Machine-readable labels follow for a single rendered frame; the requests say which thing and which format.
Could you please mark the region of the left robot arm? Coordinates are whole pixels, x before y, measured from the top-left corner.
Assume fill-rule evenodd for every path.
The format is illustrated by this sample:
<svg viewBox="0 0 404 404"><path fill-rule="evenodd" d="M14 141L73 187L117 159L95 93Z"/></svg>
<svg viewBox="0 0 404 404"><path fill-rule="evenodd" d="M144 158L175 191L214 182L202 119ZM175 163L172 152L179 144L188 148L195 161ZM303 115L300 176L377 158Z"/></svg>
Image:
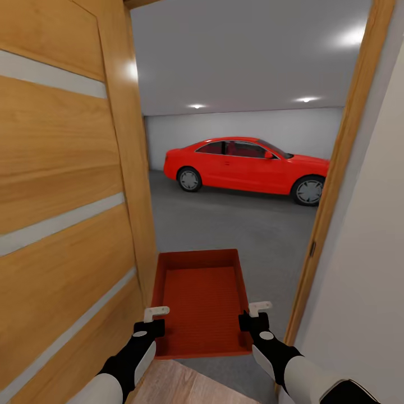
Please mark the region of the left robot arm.
<svg viewBox="0 0 404 404"><path fill-rule="evenodd" d="M124 404L153 361L154 337L165 334L165 320L153 320L153 316L168 313L168 306L146 308L145 319L135 323L128 344L116 356L111 356L98 375L66 404Z"/></svg>

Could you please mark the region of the storage box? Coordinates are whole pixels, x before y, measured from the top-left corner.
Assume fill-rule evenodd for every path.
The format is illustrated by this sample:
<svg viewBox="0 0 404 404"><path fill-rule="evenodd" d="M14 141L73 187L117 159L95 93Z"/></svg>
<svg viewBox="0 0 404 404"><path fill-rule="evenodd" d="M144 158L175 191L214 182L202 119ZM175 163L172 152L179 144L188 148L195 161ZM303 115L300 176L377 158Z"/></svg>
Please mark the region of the storage box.
<svg viewBox="0 0 404 404"><path fill-rule="evenodd" d="M151 307L168 306L153 360L253 353L239 315L249 314L237 249L159 253Z"/></svg>

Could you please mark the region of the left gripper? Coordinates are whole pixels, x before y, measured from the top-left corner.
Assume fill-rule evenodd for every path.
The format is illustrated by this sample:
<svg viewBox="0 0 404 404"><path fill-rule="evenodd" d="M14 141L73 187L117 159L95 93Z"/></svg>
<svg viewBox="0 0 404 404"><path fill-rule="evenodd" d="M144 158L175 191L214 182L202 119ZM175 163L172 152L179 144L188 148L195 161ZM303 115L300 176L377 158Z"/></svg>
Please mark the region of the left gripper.
<svg viewBox="0 0 404 404"><path fill-rule="evenodd" d="M154 337L156 337L156 338L164 337L164 334L165 334L165 320L164 319L154 320L151 323L137 322L134 325L134 333L136 333L137 330L142 329L144 327L150 327L154 332Z"/></svg>

